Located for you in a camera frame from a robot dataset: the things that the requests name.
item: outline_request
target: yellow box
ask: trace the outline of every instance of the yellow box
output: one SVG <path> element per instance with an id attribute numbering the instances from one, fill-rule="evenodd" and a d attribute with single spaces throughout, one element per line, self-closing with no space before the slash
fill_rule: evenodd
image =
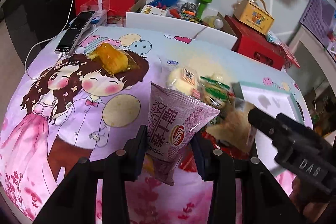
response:
<path id="1" fill-rule="evenodd" d="M 243 0 L 236 6 L 233 15 L 239 21 L 265 35 L 271 28 L 274 18 L 266 11 L 265 2 L 260 1 L 263 3 L 265 10 L 249 0 Z"/>

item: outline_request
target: purple plastic crate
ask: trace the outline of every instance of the purple plastic crate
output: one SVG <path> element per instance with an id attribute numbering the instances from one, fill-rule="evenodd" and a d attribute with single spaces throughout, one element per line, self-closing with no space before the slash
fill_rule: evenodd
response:
<path id="1" fill-rule="evenodd" d="M 335 8 L 326 0 L 309 0 L 300 23 L 327 47 L 330 39 L 327 34 L 333 25 Z"/>

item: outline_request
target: cartoon girl's pink dress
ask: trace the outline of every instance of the cartoon girl's pink dress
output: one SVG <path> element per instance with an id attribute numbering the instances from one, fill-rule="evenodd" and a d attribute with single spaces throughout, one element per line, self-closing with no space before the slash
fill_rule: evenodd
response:
<path id="1" fill-rule="evenodd" d="M 5 171 L 0 176 L 1 184 L 11 201 L 31 220 L 57 187 L 47 162 L 48 119 L 55 103 L 56 98 L 52 105 L 39 101 L 0 144 L 0 167 Z"/>

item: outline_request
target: blue oval logo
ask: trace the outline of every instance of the blue oval logo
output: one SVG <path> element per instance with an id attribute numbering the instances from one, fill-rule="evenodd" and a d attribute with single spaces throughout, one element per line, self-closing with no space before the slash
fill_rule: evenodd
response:
<path id="1" fill-rule="evenodd" d="M 170 64 L 170 65 L 178 65 L 179 64 L 179 62 L 174 61 L 174 60 L 168 60 L 167 63 Z"/>

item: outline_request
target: white charging cable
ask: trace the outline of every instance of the white charging cable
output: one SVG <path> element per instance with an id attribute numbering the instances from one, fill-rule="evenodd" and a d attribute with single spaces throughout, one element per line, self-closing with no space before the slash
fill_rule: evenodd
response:
<path id="1" fill-rule="evenodd" d="M 57 35 L 55 35 L 54 37 L 36 43 L 34 46 L 32 46 L 32 48 L 31 48 L 30 51 L 28 52 L 28 55 L 27 55 L 27 57 L 26 57 L 26 61 L 25 61 L 25 72 L 26 72 L 26 74 L 28 75 L 28 77 L 29 77 L 31 80 L 36 81 L 36 80 L 39 80 L 39 79 L 41 79 L 42 77 L 46 76 L 46 75 L 47 75 L 47 74 L 48 74 L 48 73 L 49 73 L 49 72 L 56 66 L 56 64 L 58 63 L 58 61 L 62 58 L 63 53 L 60 53 L 60 54 L 58 55 L 58 58 L 57 58 L 57 61 L 56 61 L 55 65 L 53 65 L 52 68 L 50 68 L 45 74 L 41 75 L 40 77 L 37 77 L 37 78 L 31 78 L 31 77 L 29 76 L 29 74 L 28 74 L 28 69 L 26 68 L 26 66 L 27 66 L 27 60 L 28 60 L 29 54 L 31 53 L 31 51 L 33 50 L 33 48 L 36 47 L 37 45 L 42 44 L 42 43 L 47 42 L 47 41 L 50 41 L 50 40 L 53 40 L 54 38 L 56 38 L 57 36 L 59 36 L 59 35 L 61 34 L 61 32 L 63 32 L 63 30 L 65 29 L 65 27 L 67 26 L 68 21 L 69 21 L 69 17 L 70 17 L 70 13 L 71 13 L 71 7 L 72 7 L 73 2 L 74 2 L 74 0 L 71 1 L 71 5 L 70 5 L 70 10 L 69 10 L 68 18 L 67 18 L 67 21 L 66 21 L 66 23 L 65 23 L 65 25 L 64 25 L 64 27 L 63 27 L 63 29 L 62 29 Z"/>

